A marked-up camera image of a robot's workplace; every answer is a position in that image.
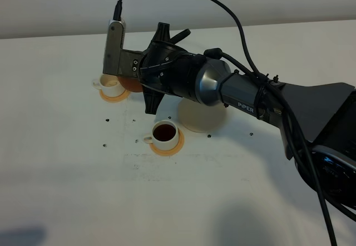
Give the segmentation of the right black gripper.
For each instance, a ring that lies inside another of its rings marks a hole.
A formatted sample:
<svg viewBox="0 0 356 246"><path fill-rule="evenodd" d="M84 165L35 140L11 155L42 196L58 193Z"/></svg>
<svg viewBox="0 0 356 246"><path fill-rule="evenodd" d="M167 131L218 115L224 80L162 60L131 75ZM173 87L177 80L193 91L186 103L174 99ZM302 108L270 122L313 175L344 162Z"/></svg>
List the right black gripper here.
<svg viewBox="0 0 356 246"><path fill-rule="evenodd" d="M156 115L165 95L197 101L196 79L207 57L169 43L168 23L158 23L151 42L136 68L136 79L142 85L145 113Z"/></svg>

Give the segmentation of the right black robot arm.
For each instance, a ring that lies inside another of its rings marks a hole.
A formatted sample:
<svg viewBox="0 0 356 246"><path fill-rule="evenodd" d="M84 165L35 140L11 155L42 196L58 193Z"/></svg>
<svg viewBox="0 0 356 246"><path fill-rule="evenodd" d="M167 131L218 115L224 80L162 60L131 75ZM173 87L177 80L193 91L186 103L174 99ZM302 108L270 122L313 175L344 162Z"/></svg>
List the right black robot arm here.
<svg viewBox="0 0 356 246"><path fill-rule="evenodd" d="M160 23L145 51L121 50L115 73L142 85L146 112L165 95L232 106L277 127L285 154L303 180L337 208L355 208L355 88L346 83L299 86L247 69L219 48L195 54Z"/></svg>

